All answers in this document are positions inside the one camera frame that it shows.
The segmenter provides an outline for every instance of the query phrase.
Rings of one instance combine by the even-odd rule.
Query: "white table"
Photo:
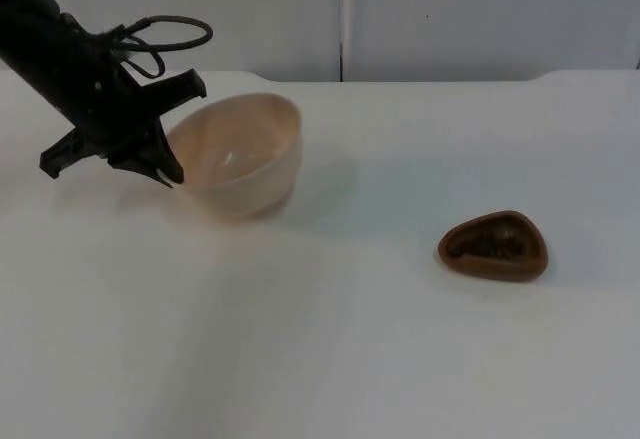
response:
[[[199,224],[89,160],[0,74],[0,436],[601,439],[640,427],[640,74],[278,84],[305,117],[278,218]],[[165,120],[168,127],[205,102]],[[441,236],[517,209],[548,272],[449,272]]]

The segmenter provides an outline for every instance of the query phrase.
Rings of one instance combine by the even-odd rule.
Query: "small brown bowl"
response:
[[[515,211],[488,214],[455,227],[440,241],[438,254],[454,271],[510,282],[535,279],[549,262],[542,234]]]

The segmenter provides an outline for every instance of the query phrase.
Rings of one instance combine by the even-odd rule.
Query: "bowl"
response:
[[[167,135],[184,183],[176,189],[216,217],[271,209],[293,190],[302,161],[302,115],[276,94],[206,106]]]

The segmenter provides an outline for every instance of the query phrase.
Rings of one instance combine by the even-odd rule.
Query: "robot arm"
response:
[[[155,22],[179,22],[204,30],[194,41],[150,45],[134,36]],[[90,34],[55,0],[0,0],[0,58],[74,129],[42,153],[40,168],[53,178],[77,161],[98,155],[116,169],[137,172],[165,185],[182,183],[182,167],[167,143],[160,116],[206,88],[195,71],[141,86],[123,67],[129,63],[151,78],[164,73],[160,52],[196,47],[211,28],[195,19],[157,16],[131,27]],[[152,76],[133,64],[131,53],[150,53],[159,66]]]

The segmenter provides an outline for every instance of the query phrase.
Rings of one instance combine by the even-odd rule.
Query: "white wall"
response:
[[[214,42],[168,54],[184,69],[247,70],[276,80],[331,81],[339,71],[339,0],[58,0],[95,31],[154,14],[190,15],[208,21]],[[148,36],[188,37],[164,28]]]
[[[344,0],[346,80],[635,68],[640,0]]]

